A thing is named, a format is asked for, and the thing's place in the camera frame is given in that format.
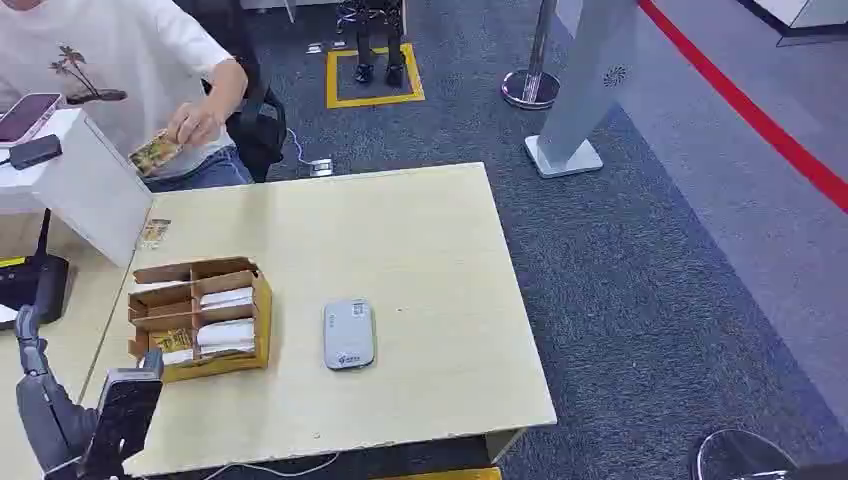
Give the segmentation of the person's left hand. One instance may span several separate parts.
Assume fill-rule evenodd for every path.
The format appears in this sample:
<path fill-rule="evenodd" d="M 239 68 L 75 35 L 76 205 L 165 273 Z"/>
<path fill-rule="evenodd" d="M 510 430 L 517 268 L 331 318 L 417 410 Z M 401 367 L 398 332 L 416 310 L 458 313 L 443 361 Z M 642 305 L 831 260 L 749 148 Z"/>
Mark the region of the person's left hand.
<path fill-rule="evenodd" d="M 184 103 L 169 121 L 167 137 L 175 144 L 199 147 L 220 137 L 224 121 L 211 100 Z"/>

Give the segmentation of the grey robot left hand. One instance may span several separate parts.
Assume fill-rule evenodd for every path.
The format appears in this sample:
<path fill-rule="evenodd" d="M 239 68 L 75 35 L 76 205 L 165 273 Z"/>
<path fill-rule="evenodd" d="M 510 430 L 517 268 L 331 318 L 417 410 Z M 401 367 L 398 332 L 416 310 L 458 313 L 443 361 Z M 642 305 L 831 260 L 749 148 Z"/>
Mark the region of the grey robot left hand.
<path fill-rule="evenodd" d="M 38 329 L 37 309 L 22 306 L 14 327 L 23 370 L 16 386 L 18 412 L 44 477 L 78 479 L 98 414 L 74 403 L 56 380 L 46 356 L 47 341 Z"/>

